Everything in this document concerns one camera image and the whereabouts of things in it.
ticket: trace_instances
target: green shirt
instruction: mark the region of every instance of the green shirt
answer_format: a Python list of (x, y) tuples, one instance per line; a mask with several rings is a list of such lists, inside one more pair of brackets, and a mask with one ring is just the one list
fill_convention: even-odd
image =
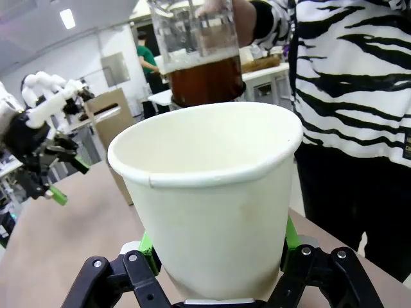
[[(142, 56), (144, 58), (144, 61), (157, 66), (157, 64), (155, 63), (154, 60), (154, 56), (153, 53), (146, 47), (146, 46), (142, 46), (142, 45), (138, 45), (137, 46), (137, 54), (139, 56)], [(148, 74), (151, 73), (153, 70), (152, 69), (147, 69), (146, 67), (143, 67), (143, 72), (144, 74)]]

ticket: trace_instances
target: hand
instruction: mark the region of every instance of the hand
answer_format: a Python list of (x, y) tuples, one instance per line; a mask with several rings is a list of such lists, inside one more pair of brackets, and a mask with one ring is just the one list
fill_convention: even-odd
[[(206, 0), (204, 5), (196, 11), (196, 15), (215, 13), (221, 10), (222, 7), (222, 0)], [(254, 38), (257, 12), (247, 0), (232, 0), (232, 8), (234, 10), (238, 44), (243, 47), (250, 44)]]

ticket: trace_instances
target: ceiling light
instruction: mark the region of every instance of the ceiling light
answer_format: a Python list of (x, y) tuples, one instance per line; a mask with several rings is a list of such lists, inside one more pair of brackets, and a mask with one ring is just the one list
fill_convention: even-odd
[(60, 12), (60, 16), (63, 20), (64, 26), (66, 29), (71, 29), (76, 26), (76, 23), (74, 21), (73, 13), (71, 12), (70, 9), (64, 10)]

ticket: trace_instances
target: person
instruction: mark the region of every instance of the person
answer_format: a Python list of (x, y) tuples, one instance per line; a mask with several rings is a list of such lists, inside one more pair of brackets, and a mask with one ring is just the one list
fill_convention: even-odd
[[(167, 84), (162, 82), (160, 70), (155, 63), (153, 53), (146, 47), (147, 33), (144, 31), (139, 31), (137, 37), (139, 40), (137, 45), (137, 54), (139, 56), (141, 67), (143, 68), (144, 76), (150, 85), (153, 94), (168, 90), (169, 88)], [(156, 105), (159, 114), (170, 111), (169, 106)], [(145, 119), (155, 116), (155, 109), (151, 101), (143, 102), (143, 109)]]
[[(209, 0), (203, 11), (216, 10)], [(409, 0), (233, 0), (241, 46), (288, 41), (308, 219), (403, 282), (411, 273)]]

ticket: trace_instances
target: zebra print shirt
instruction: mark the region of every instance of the zebra print shirt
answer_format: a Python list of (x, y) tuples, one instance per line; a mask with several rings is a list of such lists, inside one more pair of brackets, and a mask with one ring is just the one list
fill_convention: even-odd
[(289, 12), (267, 2), (274, 23), (261, 46), (285, 43), (296, 21), (303, 142), (411, 167), (410, 1), (300, 0)]

